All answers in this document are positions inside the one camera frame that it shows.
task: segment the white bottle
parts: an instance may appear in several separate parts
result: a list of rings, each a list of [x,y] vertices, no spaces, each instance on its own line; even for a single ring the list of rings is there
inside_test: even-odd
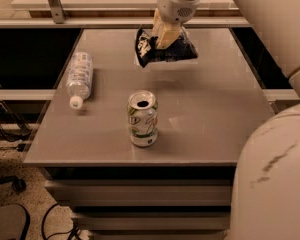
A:
[[[67,89],[70,107],[80,109],[83,101],[90,96],[93,75],[92,59],[86,52],[75,53],[70,61]]]

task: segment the aluminum can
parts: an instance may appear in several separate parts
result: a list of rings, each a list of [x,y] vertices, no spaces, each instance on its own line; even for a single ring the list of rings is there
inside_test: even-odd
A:
[[[149,91],[136,91],[129,97],[127,104],[128,127],[133,144],[146,147],[158,137],[158,102]]]

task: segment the chair seat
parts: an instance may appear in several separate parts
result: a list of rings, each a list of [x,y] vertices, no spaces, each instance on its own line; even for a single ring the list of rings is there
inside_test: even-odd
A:
[[[29,214],[24,207],[12,204],[0,207],[0,240],[25,239],[29,227]]]

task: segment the bottle cap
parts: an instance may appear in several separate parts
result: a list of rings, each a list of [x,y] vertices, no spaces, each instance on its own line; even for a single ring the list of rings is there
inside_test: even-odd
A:
[[[80,96],[72,96],[70,99],[70,107],[80,109],[83,104],[83,99]]]

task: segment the chair wheel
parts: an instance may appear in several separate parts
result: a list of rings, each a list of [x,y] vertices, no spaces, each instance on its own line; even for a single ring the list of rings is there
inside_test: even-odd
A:
[[[15,192],[22,192],[26,189],[26,182],[23,179],[16,179],[12,182],[12,189]]]

